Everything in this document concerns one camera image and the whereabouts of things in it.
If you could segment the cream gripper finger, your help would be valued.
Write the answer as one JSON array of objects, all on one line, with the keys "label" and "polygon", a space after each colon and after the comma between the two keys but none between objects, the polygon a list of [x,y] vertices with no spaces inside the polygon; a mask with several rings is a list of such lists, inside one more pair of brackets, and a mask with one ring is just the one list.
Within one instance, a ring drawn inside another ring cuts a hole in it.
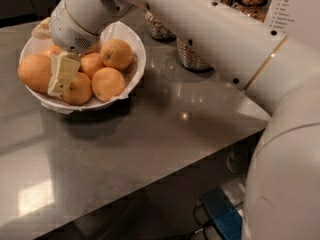
[{"label": "cream gripper finger", "polygon": [[49,17],[42,20],[31,32],[31,35],[38,39],[48,39],[51,37]]},{"label": "cream gripper finger", "polygon": [[77,53],[63,51],[51,57],[51,78],[48,94],[59,96],[70,86],[80,69],[81,61]]}]

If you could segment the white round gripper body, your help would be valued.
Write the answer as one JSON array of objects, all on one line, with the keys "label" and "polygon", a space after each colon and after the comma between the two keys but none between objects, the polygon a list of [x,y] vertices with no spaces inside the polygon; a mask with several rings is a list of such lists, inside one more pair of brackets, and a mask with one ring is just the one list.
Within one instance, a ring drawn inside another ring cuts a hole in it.
[{"label": "white round gripper body", "polygon": [[99,40],[99,36],[84,30],[69,13],[66,1],[59,2],[50,16],[51,38],[65,51],[84,54]]}]

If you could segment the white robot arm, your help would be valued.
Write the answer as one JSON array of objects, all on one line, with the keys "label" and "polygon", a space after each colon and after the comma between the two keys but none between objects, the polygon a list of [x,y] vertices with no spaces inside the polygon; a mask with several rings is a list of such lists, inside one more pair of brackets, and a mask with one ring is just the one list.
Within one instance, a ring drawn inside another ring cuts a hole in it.
[{"label": "white robot arm", "polygon": [[63,0],[32,34],[84,53],[135,6],[271,116],[247,176],[242,240],[320,240],[320,53],[210,0]]}]

